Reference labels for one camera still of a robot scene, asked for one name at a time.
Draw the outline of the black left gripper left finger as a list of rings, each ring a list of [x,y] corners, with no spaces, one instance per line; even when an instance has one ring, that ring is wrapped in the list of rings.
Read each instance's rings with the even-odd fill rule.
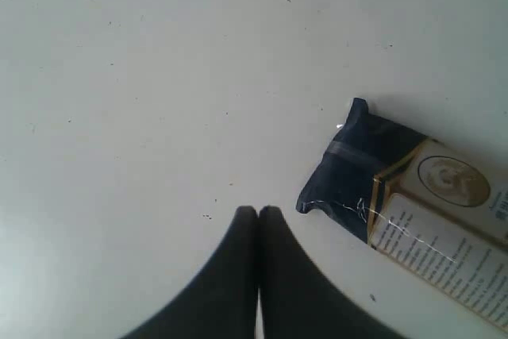
[[[257,222],[240,206],[200,272],[127,338],[254,338],[258,303]]]

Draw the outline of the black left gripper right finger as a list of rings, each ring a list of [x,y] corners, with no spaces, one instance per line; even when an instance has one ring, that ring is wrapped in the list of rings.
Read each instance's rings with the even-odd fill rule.
[[[306,255],[281,210],[259,214],[260,301],[266,338],[400,338],[339,291]]]

